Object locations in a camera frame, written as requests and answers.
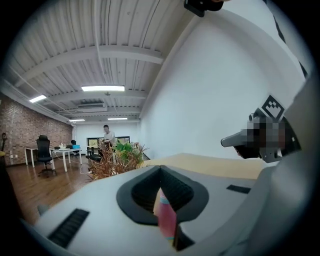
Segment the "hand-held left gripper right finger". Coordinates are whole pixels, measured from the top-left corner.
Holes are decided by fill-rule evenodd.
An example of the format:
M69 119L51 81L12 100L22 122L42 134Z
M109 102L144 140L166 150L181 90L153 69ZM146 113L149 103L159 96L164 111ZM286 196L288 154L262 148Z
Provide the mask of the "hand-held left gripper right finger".
M160 188L178 223L196 219L209 202L209 192L202 184L165 165L160 166Z

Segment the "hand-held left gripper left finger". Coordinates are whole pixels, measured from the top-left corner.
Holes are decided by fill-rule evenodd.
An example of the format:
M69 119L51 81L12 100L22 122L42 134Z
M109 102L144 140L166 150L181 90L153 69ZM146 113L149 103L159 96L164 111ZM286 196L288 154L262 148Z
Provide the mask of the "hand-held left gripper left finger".
M145 172L124 183L116 193L122 212L133 222L157 226L154 205L160 189L160 166L151 166Z

